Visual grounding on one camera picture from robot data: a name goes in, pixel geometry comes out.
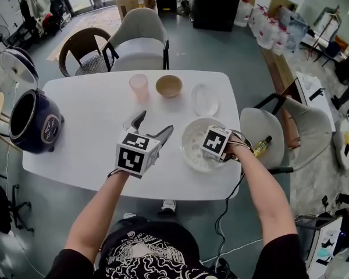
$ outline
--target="cable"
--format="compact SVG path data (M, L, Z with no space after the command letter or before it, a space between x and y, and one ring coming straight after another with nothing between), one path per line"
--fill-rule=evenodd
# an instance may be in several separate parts
M234 252L234 251L236 251L236 250L242 249L242 248L244 248L244 247L246 247L246 246L249 246L249 245L252 245L252 244L254 244L254 243L257 243L257 242L259 242L259 241L262 241L262 239L257 239L256 241L253 241L253 242L251 242L251 243L245 244L245 245L243 245L243 246L240 246L240 247L235 248L235 249L233 249L233 250L230 250L230 251L228 251L228 252L222 253L222 254L220 255L220 257L221 257L221 256L224 256L224 255L227 255L227 254L229 254L229 253L232 253L232 252ZM217 256L212 257L212 258L207 259L207 260L203 260L203 261L201 261L201 263L202 263L202 264L208 263L208 262L210 262L211 260L214 260L214 259L216 259L216 258L217 258Z
M21 246L23 253L27 259L27 261L29 262L30 266L36 271L36 273L38 273L41 277L45 278L45 276L43 274L41 274L35 267L34 265L31 263L29 257L27 256L26 250L24 249L24 247L22 246L21 242L19 241L19 239L17 238L17 236L13 233L13 236L17 239L18 244Z
M220 237L222 237L222 242L219 246L219 251L218 251L218 255L217 255L217 260L216 260L216 264L215 264L215 273L217 273L217 265L218 265L218 262L219 262L219 258L221 256L221 252L222 252L222 249L223 249L223 246L226 242L226 239L225 239L225 235L223 234L222 232L222 228L220 226L220 221L221 221L221 218L226 214L228 208L229 208L229 200L230 198L232 197L232 195L234 194L235 190L239 187L240 183L242 182L243 178L244 178L244 173L242 174L238 184L234 187L233 191L231 192L231 194L225 199L225 202L226 202L226 208L225 208L225 211L217 218L216 222L215 222L215 231L216 231L216 234L219 235Z
M16 86L15 86L15 89L14 89L14 99L13 99L13 102L12 102L12 105L13 105L13 108L12 110L14 109L14 102L16 101L16 98L17 98L17 89L18 89L18 82L16 82ZM6 182L5 182L5 194L6 196L8 196L8 166L9 166L9 152L10 152L10 146L8 145L8 152L6 153Z

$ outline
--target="black wire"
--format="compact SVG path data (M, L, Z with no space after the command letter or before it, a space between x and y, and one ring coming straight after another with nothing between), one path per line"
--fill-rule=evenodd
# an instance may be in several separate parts
M222 246L225 244L226 242L226 239L225 239L225 236L219 231L219 224L220 224L220 221L221 221L221 218L226 214L228 208L229 208L229 200L230 198L232 197L232 195L234 194L235 190L239 187L240 183L242 182L243 178L244 178L245 174L243 173L238 184L234 187L233 191L231 192L231 194L225 199L225 202L226 202L226 208L225 208L225 211L217 218L216 222L215 222L215 231L216 231L216 234L219 235L220 237L222 237L222 242L219 246L219 250L218 250L218 255L216 257L216 262L217 260L220 258L221 256L221 250L222 250Z

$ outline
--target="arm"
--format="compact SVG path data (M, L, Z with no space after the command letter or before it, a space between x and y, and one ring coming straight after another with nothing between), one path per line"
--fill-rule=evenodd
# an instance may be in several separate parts
M262 225L263 244L287 234L296 234L289 202L282 188L252 154L243 146L233 146L250 186L253 203Z
M94 263L128 177L128 173L120 171L106 180L73 223L65 249L75 250Z

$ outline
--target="graphic print shirt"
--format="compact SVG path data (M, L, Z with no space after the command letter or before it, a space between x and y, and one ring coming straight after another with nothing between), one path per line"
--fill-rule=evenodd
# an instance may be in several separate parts
M267 278L266 274L273 275L271 278L307 278L299 253L297 235L268 243L260 255L254 279ZM184 227L169 222L149 222L110 234L102 247L97 271L85 256L64 249L55 258L47 278L216 279L216 274L199 259L198 245Z

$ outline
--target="pink cup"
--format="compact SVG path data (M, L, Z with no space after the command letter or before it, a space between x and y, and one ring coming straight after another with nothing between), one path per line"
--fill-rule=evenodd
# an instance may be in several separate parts
M145 102L149 98L149 85L145 74L135 74L129 80L129 85L135 93L138 102Z

